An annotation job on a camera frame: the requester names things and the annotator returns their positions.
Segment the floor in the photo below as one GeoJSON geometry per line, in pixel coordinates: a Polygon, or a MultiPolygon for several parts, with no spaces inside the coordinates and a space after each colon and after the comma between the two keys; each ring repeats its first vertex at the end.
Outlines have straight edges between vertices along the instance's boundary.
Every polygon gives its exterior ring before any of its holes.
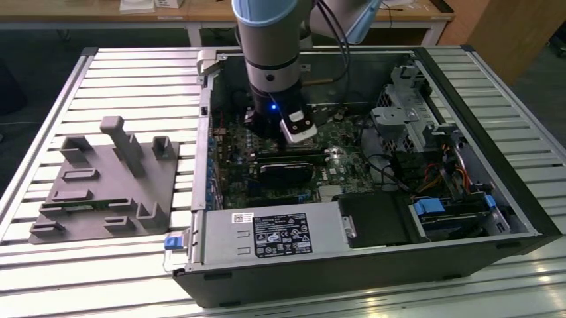
{"type": "MultiPolygon", "coordinates": [[[[229,31],[205,31],[204,45],[235,45],[229,31]]],[[[40,124],[84,47],[188,46],[183,30],[73,30],[62,42],[53,30],[0,31],[0,59],[28,97],[20,111],[0,116],[0,193],[12,179],[40,124]],[[6,123],[29,122],[5,125],[6,123]]],[[[566,59],[544,49],[512,90],[566,145],[566,59]]]]}

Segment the motherboard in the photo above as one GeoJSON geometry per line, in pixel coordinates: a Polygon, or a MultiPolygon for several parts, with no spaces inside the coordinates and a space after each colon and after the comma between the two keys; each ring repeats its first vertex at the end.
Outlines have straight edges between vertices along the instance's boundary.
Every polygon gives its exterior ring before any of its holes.
{"type": "Polygon", "coordinates": [[[332,117],[313,138],[287,145],[257,137],[239,118],[213,129],[224,209],[324,202],[379,188],[355,119],[332,117]]]}

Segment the white label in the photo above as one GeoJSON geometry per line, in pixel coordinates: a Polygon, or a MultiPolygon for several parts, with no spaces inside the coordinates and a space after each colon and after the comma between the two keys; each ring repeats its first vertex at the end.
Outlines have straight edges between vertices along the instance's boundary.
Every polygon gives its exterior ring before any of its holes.
{"type": "Polygon", "coordinates": [[[232,223],[251,223],[253,213],[232,213],[232,223]]]}
{"type": "Polygon", "coordinates": [[[173,17],[173,16],[157,17],[157,20],[183,20],[183,17],[173,17]]]}

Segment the blue latch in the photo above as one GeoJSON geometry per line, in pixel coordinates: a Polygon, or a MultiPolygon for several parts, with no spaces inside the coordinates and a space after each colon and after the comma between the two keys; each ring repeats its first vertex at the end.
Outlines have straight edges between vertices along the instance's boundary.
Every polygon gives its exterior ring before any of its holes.
{"type": "Polygon", "coordinates": [[[441,205],[440,199],[421,199],[412,205],[416,211],[416,215],[425,213],[443,213],[444,206],[441,205]]]}
{"type": "Polygon", "coordinates": [[[488,209],[491,210],[491,209],[494,209],[494,208],[496,208],[496,202],[495,202],[495,199],[494,199],[494,197],[491,197],[491,195],[486,195],[486,203],[487,203],[487,206],[488,206],[488,209]]]}
{"type": "Polygon", "coordinates": [[[183,237],[165,238],[165,250],[181,250],[181,249],[183,249],[183,237]]]}

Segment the table leg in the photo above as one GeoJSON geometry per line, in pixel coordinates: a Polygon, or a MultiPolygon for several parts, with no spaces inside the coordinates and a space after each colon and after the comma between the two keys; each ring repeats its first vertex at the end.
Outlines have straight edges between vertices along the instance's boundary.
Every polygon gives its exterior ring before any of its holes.
{"type": "Polygon", "coordinates": [[[421,46],[435,46],[439,42],[441,32],[444,31],[445,21],[436,21],[432,27],[425,31],[421,46]]]}
{"type": "Polygon", "coordinates": [[[192,47],[203,46],[203,38],[200,37],[200,23],[187,23],[188,40],[192,47]]]}

